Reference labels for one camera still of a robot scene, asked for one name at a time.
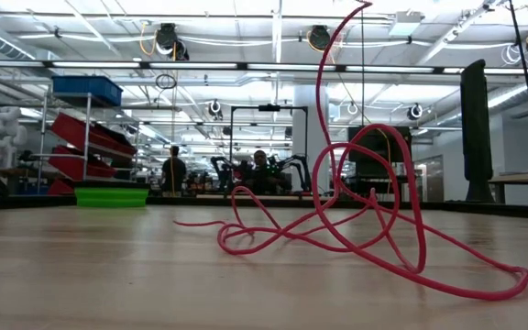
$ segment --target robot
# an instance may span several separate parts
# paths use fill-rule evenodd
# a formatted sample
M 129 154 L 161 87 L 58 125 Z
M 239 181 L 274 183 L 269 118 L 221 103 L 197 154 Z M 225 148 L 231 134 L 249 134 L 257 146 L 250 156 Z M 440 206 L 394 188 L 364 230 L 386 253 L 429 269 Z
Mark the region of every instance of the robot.
M 17 147 L 28 140 L 28 132 L 19 124 L 21 110 L 16 106 L 7 106 L 0 111 L 0 169 L 11 169 L 16 166 Z

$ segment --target person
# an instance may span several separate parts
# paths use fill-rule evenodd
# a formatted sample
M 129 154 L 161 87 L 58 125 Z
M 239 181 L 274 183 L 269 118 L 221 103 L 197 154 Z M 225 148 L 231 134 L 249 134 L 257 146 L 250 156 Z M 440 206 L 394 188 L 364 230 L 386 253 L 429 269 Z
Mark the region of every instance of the person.
M 254 164 L 256 165 L 255 169 L 248 172 L 243 180 L 243 184 L 253 193 L 277 193 L 279 187 L 285 191 L 292 188 L 291 183 L 286 180 L 282 173 L 268 167 L 266 152 L 263 150 L 254 153 Z
M 170 148 L 170 158 L 162 165 L 162 191 L 164 197 L 180 197 L 182 195 L 182 181 L 187 174 L 184 161 L 179 158 L 179 147 Z

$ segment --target red cable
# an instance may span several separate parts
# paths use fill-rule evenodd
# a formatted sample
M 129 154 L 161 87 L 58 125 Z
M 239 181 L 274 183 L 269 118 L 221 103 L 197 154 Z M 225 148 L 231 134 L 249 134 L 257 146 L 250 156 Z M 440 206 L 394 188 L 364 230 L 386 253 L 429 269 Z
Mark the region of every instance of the red cable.
M 223 225 L 219 232 L 217 233 L 217 243 L 219 246 L 227 253 L 232 255 L 245 255 L 245 254 L 251 254 L 260 251 L 261 249 L 269 246 L 274 241 L 279 239 L 280 237 L 287 237 L 289 239 L 300 239 L 302 241 L 305 241 L 307 243 L 311 243 L 319 248 L 324 248 L 329 251 L 333 252 L 341 252 L 341 253 L 355 253 L 362 257 L 363 259 L 369 260 L 378 266 L 389 270 L 399 276 L 402 276 L 405 279 L 408 279 L 410 281 L 413 281 L 415 283 L 427 286 L 429 288 L 438 290 L 440 292 L 446 292 L 449 294 L 453 294 L 460 297 L 466 297 L 466 298 L 473 298 L 473 299 L 481 299 L 481 300 L 488 300 L 488 301 L 498 301 L 498 300 L 504 300 L 509 299 L 511 297 L 514 297 L 515 295 L 523 292 L 528 284 L 528 269 L 522 268 L 522 267 L 515 267 L 510 266 L 506 264 L 499 263 L 498 261 L 495 261 L 491 258 L 488 258 L 481 253 L 477 252 L 471 247 L 468 247 L 464 243 L 461 243 L 457 241 L 456 239 L 452 238 L 451 236 L 448 236 L 444 233 L 441 233 L 440 231 L 428 226 L 424 225 L 423 219 L 421 217 L 421 210 L 419 208 L 419 196 L 417 194 L 417 187 L 414 180 L 414 168 L 413 168 L 413 161 L 411 159 L 411 153 L 406 148 L 406 141 L 402 137 L 402 135 L 394 128 L 390 126 L 386 126 L 383 124 L 373 124 L 369 126 L 365 126 L 362 130 L 360 130 L 356 136 L 350 141 L 350 142 L 343 142 L 343 143 L 331 143 L 331 139 L 329 137 L 329 131 L 327 130 L 327 125 L 324 120 L 323 111 L 321 107 L 321 100 L 320 100 L 320 87 L 321 87 L 321 81 L 323 76 L 323 68 L 325 66 L 325 62 L 327 60 L 327 55 L 329 54 L 329 50 L 332 48 L 333 44 L 336 41 L 336 36 L 339 35 L 340 31 L 344 28 L 346 23 L 352 19 L 357 13 L 362 11 L 364 8 L 371 6 L 371 3 L 364 3 L 363 6 L 357 8 L 354 10 L 351 14 L 349 14 L 344 21 L 339 25 L 339 27 L 335 30 L 333 36 L 331 37 L 329 41 L 329 45 L 325 48 L 323 57 L 321 59 L 321 62 L 319 64 L 319 71 L 317 73 L 317 82 L 316 82 L 316 103 L 317 103 L 317 114 L 319 116 L 319 120 L 321 122 L 321 129 L 324 132 L 325 140 L 327 141 L 328 147 L 326 147 L 319 157 L 317 158 L 317 161 L 314 164 L 313 167 L 313 202 L 315 205 L 315 211 L 310 212 L 309 214 L 306 214 L 299 219 L 295 220 L 293 223 L 282 227 L 280 226 L 274 217 L 270 214 L 270 212 L 262 205 L 258 197 L 254 195 L 248 188 L 246 187 L 236 187 L 232 191 L 232 207 L 234 209 L 234 213 L 236 215 L 237 223 L 226 223 L 224 221 L 214 221 L 211 223 L 204 223 L 204 224 L 186 224 L 186 223 L 180 223 L 176 222 L 175 224 L 180 226 L 210 226 L 210 225 Z M 399 198 L 399 188 L 398 183 L 396 179 L 396 175 L 394 171 L 392 170 L 392 167 L 390 166 L 389 162 L 386 161 L 383 157 L 379 156 L 377 153 L 373 152 L 372 150 L 369 150 L 367 148 L 363 148 L 360 145 L 357 144 L 357 142 L 364 137 L 369 131 L 374 129 L 380 129 L 383 132 L 387 134 L 391 134 L 396 139 L 397 143 L 399 144 L 403 159 L 404 159 L 404 167 L 407 172 L 408 181 L 409 181 L 409 192 L 410 192 L 410 199 L 411 199 L 411 205 L 412 205 L 412 211 L 413 211 L 413 217 L 405 216 L 403 214 L 399 214 L 399 209 L 401 205 L 401 201 Z M 339 165 L 336 168 L 335 165 L 335 155 L 334 150 L 335 149 L 345 149 L 343 156 L 341 157 L 341 160 L 339 161 Z M 344 183 L 339 180 L 341 176 L 341 171 L 344 166 L 344 162 L 346 160 L 346 155 L 349 151 L 355 150 L 357 152 L 361 152 L 363 154 L 366 154 L 373 158 L 374 160 L 378 161 L 382 164 L 382 166 L 385 167 L 387 170 L 390 180 L 392 181 L 392 190 L 394 195 L 396 196 L 394 200 L 394 206 L 392 209 L 380 206 L 377 202 L 376 195 L 374 189 L 370 191 L 370 198 L 363 198 L 361 196 L 356 195 L 355 193 L 351 192 Z M 321 200 L 319 198 L 319 190 L 318 190 L 318 179 L 317 175 L 319 173 L 319 169 L 321 167 L 321 164 L 326 156 L 326 154 L 329 153 L 329 156 L 331 158 L 331 164 L 332 164 L 332 173 L 333 173 L 333 183 L 335 187 L 335 193 L 334 196 L 325 203 L 321 203 Z M 338 196 L 340 195 L 340 192 L 343 190 L 343 192 L 347 195 L 349 195 L 354 200 L 361 202 L 364 204 L 364 207 L 361 211 L 357 212 L 356 214 L 353 214 L 349 216 L 348 218 L 345 218 L 343 220 L 331 223 L 327 216 L 325 215 L 325 210 L 329 209 L 336 201 Z M 244 225 L 243 221 L 239 217 L 239 213 L 237 211 L 236 206 L 236 194 L 239 192 L 247 193 L 253 200 L 256 202 L 256 205 L 264 211 L 264 214 L 268 217 L 268 219 L 272 222 L 274 227 L 247 227 Z M 382 226 L 382 231 L 374 238 L 370 239 L 370 241 L 363 243 L 363 244 L 355 244 L 343 235 L 341 235 L 336 227 L 339 225 L 342 225 L 348 221 L 351 221 L 358 216 L 363 215 L 366 213 L 368 209 L 374 209 L 376 211 L 377 217 L 380 221 L 380 225 Z M 390 220 L 386 222 L 384 220 L 383 214 L 389 214 Z M 292 230 L 302 224 L 303 222 L 311 219 L 314 216 L 319 216 L 321 219 L 321 222 L 323 225 L 318 226 L 314 229 L 308 230 L 306 232 L 302 233 L 293 233 Z M 408 223 L 411 223 L 415 225 L 416 233 L 417 233 L 417 239 L 419 241 L 419 259 L 417 261 L 417 265 L 414 266 L 411 262 L 409 262 L 404 255 L 400 252 L 399 248 L 397 247 L 396 243 L 392 239 L 392 236 L 390 234 L 391 228 L 394 225 L 394 222 L 397 218 L 402 219 L 403 221 L 406 221 Z M 342 247 L 334 247 L 327 245 L 325 243 L 322 243 L 320 241 L 317 241 L 315 239 L 312 239 L 309 237 L 312 233 L 327 229 L 329 232 L 343 245 Z M 455 244 L 456 246 L 464 249 L 465 251 L 471 253 L 474 257 L 490 264 L 493 267 L 496 267 L 500 270 L 504 270 L 510 273 L 514 273 L 517 275 L 518 280 L 517 283 L 512 286 L 511 288 L 503 291 L 475 291 L 475 290 L 468 290 L 468 289 L 462 289 L 458 287 L 454 287 L 451 285 L 444 284 L 442 282 L 427 279 L 424 276 L 421 276 L 420 273 L 423 272 L 425 268 L 425 262 L 426 262 L 426 256 L 427 256 L 427 245 L 425 242 L 425 232 L 424 231 L 431 232 L 450 243 Z M 248 234 L 250 236 L 254 236 L 255 233 L 270 233 L 272 236 L 267 239 L 266 241 L 250 248 L 244 248 L 244 249 L 235 249 L 231 248 L 226 244 L 226 241 L 231 237 L 237 237 L 240 235 Z M 381 258 L 378 258 L 374 256 L 373 254 L 370 254 L 365 251 L 365 248 L 369 248 L 370 246 L 374 245 L 375 243 L 382 240 L 384 237 L 388 240 L 390 243 L 390 246 L 394 250 L 396 256 L 399 258 L 399 260 L 402 263 L 402 267 L 396 266 L 394 264 L 389 263 L 386 260 L 383 260 Z

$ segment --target black frame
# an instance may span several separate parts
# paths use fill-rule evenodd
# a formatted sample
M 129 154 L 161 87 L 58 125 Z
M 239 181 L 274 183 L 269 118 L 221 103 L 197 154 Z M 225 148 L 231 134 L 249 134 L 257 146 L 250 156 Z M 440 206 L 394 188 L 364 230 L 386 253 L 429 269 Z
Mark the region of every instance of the black frame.
M 309 107 L 308 106 L 279 106 L 280 110 L 303 110 L 304 120 L 306 123 L 309 122 Z M 232 106 L 231 107 L 231 118 L 230 127 L 231 132 L 229 133 L 229 161 L 233 161 L 234 158 L 234 113 L 236 110 L 259 110 L 259 106 Z M 304 127 L 304 156 L 307 158 L 307 149 L 309 147 L 309 125 Z

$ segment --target ceiling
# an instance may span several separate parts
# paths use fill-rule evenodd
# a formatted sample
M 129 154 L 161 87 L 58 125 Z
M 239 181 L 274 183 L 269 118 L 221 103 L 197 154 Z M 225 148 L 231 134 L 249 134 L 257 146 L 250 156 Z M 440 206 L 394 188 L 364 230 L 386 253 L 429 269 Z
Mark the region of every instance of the ceiling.
M 151 38 L 154 31 L 160 28 L 160 23 L 173 22 L 177 25 L 177 34 L 187 38 L 184 42 L 191 61 L 317 64 L 321 53 L 309 47 L 306 42 L 307 32 L 312 25 L 320 24 L 326 25 L 331 33 L 340 23 L 341 17 L 358 5 L 354 0 L 283 0 L 280 3 L 282 19 L 277 18 L 276 21 L 281 21 L 283 42 L 277 59 L 273 54 L 275 19 L 272 13 L 279 10 L 278 0 L 0 0 L 0 32 L 15 45 L 38 54 L 40 60 L 45 60 L 42 54 L 50 56 L 51 52 L 58 59 L 66 61 L 166 61 L 165 56 L 158 52 L 144 54 L 138 37 L 142 35 L 142 29 L 145 29 L 144 37 Z M 456 26 L 462 17 L 465 19 L 466 14 L 487 3 L 495 5 L 493 11 L 470 21 L 452 42 L 439 49 L 427 61 L 423 61 L 422 65 L 464 67 L 473 61 L 484 59 L 488 67 L 518 68 L 520 62 L 507 62 L 504 56 L 510 51 L 507 48 L 514 42 L 515 32 L 510 11 L 504 7 L 502 0 L 376 0 L 364 12 L 365 24 L 359 24 L 358 18 L 346 26 L 343 37 L 348 43 L 347 47 L 332 49 L 332 54 L 337 63 L 343 64 L 359 65 L 363 61 L 367 65 L 417 65 L 425 59 L 432 44 Z M 526 36 L 528 0 L 515 0 L 515 4 L 520 8 L 517 12 L 520 30 Z M 423 15 L 421 25 L 412 33 L 412 44 L 404 42 L 406 37 L 389 35 L 396 12 L 419 12 Z M 84 16 L 86 24 L 79 15 Z M 55 29 L 58 29 L 59 38 L 54 36 Z M 364 49 L 359 45 L 362 40 Z M 241 42 L 246 47 L 238 47 Z M 142 41 L 142 45 L 147 51 L 152 49 L 151 40 Z M 6 57 L 0 53 L 0 59 Z M 148 125 L 154 135 L 177 143 L 186 142 L 187 151 L 193 155 L 226 152 L 213 147 L 214 140 L 227 138 L 222 135 L 222 128 L 206 127 L 201 132 L 192 126 L 172 126 L 169 124 L 172 120 L 209 121 L 209 105 L 217 99 L 226 121 L 230 117 L 231 105 L 262 105 L 273 102 L 276 94 L 273 86 L 277 78 L 275 72 L 179 71 L 176 74 L 181 82 L 180 88 L 178 93 L 173 94 L 170 90 L 160 93 L 161 90 L 154 86 L 156 75 L 165 73 L 160 70 L 67 69 L 61 73 L 107 75 L 120 81 L 124 88 L 125 105 L 143 105 L 148 101 L 151 103 L 147 109 L 133 109 L 129 114 L 135 119 L 158 123 Z M 297 84 L 313 84 L 314 76 L 308 72 L 280 73 L 278 103 L 290 105 L 293 87 Z M 361 109 L 364 101 L 365 116 L 372 122 L 410 126 L 416 126 L 417 123 L 410 122 L 406 117 L 408 106 L 420 104 L 423 108 L 430 109 L 430 116 L 435 117 L 435 114 L 444 116 L 453 113 L 459 104 L 457 76 L 443 79 L 433 75 L 366 75 L 367 83 L 364 85 L 360 83 L 361 77 L 358 74 L 342 75 L 341 78 L 346 83 L 341 83 L 336 74 L 327 74 L 325 78 L 329 102 L 335 106 L 330 121 L 336 126 L 361 123 L 359 112 L 356 113 L 356 109 L 349 106 L 352 102 Z M 48 87 L 48 80 L 33 71 L 0 69 L 0 79 L 12 84 L 11 87 L 0 84 L 0 102 L 35 101 L 33 95 L 26 95 L 21 90 L 12 88 L 14 86 L 42 96 Z M 490 77 L 489 88 L 494 90 L 520 83 L 523 83 L 522 77 Z M 158 106 L 155 101 L 159 95 L 161 105 L 175 104 L 181 111 L 173 113 L 154 109 Z M 113 118 L 107 113 L 100 116 L 95 119 Z M 292 122 L 288 112 L 273 115 L 255 110 L 238 111 L 235 120 L 246 123 Z M 331 133 L 337 140 L 346 139 L 343 128 L 332 128 Z M 422 138 L 429 138 L 432 133 L 422 135 Z M 235 131 L 234 135 L 245 139 L 284 139 L 284 128 L 244 127 L 242 131 Z M 150 138 L 150 142 L 160 144 L 154 137 Z M 245 145 L 246 150 L 251 151 L 249 143 L 246 142 Z M 281 148 L 270 148 L 269 151 L 279 154 L 287 152 Z

